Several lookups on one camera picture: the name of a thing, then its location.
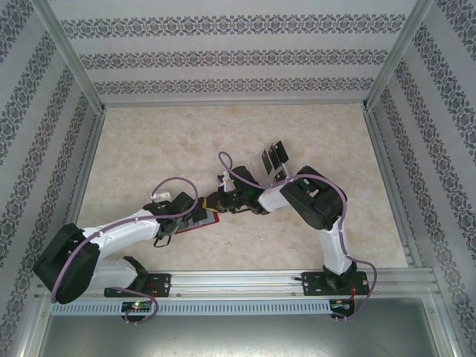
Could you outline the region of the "aluminium frame post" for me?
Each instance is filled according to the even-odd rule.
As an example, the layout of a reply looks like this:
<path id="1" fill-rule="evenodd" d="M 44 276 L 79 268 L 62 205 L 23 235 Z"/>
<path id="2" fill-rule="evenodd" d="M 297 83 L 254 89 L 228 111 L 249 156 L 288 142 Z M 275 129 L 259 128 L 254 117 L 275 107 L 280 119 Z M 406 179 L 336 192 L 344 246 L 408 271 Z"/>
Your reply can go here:
<path id="1" fill-rule="evenodd" d="M 401 58 L 411 43 L 413 36 L 427 15 L 434 0 L 416 0 L 414 7 L 409 13 L 404 25 L 402 26 L 396 41 L 393 44 L 382 68 L 377 74 L 372 87 L 362 103 L 364 111 L 368 112 L 376 105 L 381 93 L 390 80 L 393 71 L 399 64 Z"/>
<path id="2" fill-rule="evenodd" d="M 71 69 L 72 74 L 80 85 L 80 88 L 96 113 L 103 113 L 104 103 L 88 75 L 80 56 L 74 49 L 71 40 L 68 38 L 60 20 L 53 11 L 49 0 L 30 0 L 34 10 L 41 19 L 46 30 L 49 32 L 57 49 Z"/>

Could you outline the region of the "clear acrylic card stand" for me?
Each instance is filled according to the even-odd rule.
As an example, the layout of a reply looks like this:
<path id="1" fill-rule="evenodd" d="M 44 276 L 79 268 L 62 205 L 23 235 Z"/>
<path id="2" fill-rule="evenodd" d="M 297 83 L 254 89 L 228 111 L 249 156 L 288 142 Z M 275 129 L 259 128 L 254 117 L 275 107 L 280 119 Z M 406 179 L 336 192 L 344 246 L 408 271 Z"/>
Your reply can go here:
<path id="1" fill-rule="evenodd" d="M 256 173 L 256 177 L 257 177 L 257 180 L 259 183 L 262 183 L 262 184 L 275 184 L 274 182 L 274 176 L 281 170 L 284 171 L 284 173 L 286 174 L 286 178 L 290 177 L 292 174 L 291 174 L 291 170 L 289 168 L 289 161 L 287 161 L 285 164 L 282 164 L 280 163 L 277 155 L 276 155 L 276 152 L 274 151 L 274 144 L 277 143 L 278 141 L 272 143 L 269 147 L 266 147 L 265 149 L 263 149 L 256 157 L 255 161 L 254 161 L 254 172 Z M 262 162 L 262 159 L 261 159 L 261 155 L 263 153 L 263 151 L 266 150 L 266 152 L 268 153 L 268 156 L 271 160 L 271 163 L 273 165 L 273 170 L 271 171 L 271 173 L 269 175 L 266 174 L 266 170 L 265 170 L 265 167 L 263 165 L 263 162 Z"/>

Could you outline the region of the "red card holder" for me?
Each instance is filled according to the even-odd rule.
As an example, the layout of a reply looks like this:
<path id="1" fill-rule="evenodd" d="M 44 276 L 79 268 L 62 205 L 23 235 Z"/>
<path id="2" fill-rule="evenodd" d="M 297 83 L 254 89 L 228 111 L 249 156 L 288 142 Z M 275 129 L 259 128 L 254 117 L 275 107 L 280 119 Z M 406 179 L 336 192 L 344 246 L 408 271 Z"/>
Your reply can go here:
<path id="1" fill-rule="evenodd" d="M 206 219 L 203 219 L 202 221 L 194 222 L 194 223 L 186 223 L 186 222 L 181 222 L 180 225 L 189 225 L 190 228 L 185 231 L 192 231 L 195 229 L 203 228 L 208 225 L 213 225 L 219 222 L 219 216 L 217 213 L 214 213 L 212 211 L 207 210 L 208 212 L 208 217 Z"/>

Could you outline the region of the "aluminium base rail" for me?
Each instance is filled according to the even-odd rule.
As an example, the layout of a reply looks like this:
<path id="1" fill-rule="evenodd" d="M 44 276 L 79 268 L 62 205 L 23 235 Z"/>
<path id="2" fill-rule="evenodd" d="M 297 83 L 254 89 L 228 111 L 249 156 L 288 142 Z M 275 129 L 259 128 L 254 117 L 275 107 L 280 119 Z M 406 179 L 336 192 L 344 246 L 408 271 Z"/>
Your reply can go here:
<path id="1" fill-rule="evenodd" d="M 376 298 L 425 297 L 438 295 L 440 287 L 429 268 L 381 268 L 377 272 L 362 269 L 367 275 L 370 291 Z M 170 274 L 168 298 L 364 298 L 355 291 L 351 295 L 305 296 L 301 270 L 271 271 L 148 271 L 148 274 Z M 78 299 L 105 298 L 103 290 L 86 292 Z"/>

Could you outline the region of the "grey metal shelf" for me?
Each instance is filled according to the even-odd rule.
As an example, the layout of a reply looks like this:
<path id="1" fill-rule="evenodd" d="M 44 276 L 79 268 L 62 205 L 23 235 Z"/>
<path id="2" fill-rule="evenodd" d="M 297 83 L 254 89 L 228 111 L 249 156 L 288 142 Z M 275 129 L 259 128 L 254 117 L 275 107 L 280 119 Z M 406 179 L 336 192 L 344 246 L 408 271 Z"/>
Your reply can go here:
<path id="1" fill-rule="evenodd" d="M 447 357 L 416 314 L 336 323 L 316 315 L 53 316 L 28 357 Z"/>

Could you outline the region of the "aluminium side rail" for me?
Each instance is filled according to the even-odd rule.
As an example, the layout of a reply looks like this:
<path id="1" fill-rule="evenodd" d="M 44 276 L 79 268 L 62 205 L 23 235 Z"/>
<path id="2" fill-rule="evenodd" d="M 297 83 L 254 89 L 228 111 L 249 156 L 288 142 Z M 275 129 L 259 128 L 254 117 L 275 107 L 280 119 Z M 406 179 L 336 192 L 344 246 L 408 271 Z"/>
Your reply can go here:
<path id="1" fill-rule="evenodd" d="M 395 178 L 393 177 L 392 167 L 388 160 L 385 145 L 376 125 L 375 118 L 373 113 L 368 110 L 364 110 L 363 115 L 382 176 L 390 209 L 396 224 L 396 229 L 404 249 L 405 259 L 407 260 L 409 267 L 422 268 L 424 264 L 420 259 L 417 245 L 412 234 L 411 225 L 406 216 L 405 208 L 399 195 L 398 187 Z"/>
<path id="2" fill-rule="evenodd" d="M 42 216 L 36 224 L 37 249 L 40 255 L 62 225 L 76 222 L 86 192 L 92 159 L 97 146 L 97 134 L 103 123 L 101 114 L 77 107 L 68 125 L 53 172 L 48 182 L 42 206 Z"/>

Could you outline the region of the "aluminium back rail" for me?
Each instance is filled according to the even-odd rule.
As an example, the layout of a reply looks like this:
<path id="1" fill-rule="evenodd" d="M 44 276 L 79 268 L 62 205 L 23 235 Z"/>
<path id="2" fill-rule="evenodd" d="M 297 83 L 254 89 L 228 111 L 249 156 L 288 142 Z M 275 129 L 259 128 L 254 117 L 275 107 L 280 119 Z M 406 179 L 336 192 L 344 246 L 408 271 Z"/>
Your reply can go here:
<path id="1" fill-rule="evenodd" d="M 365 106 L 364 100 L 193 100 L 164 102 L 122 102 L 105 103 L 105 109 L 123 108 L 155 108 L 155 107 L 186 107 L 186 106 L 302 106 L 302 105 L 347 105 Z"/>

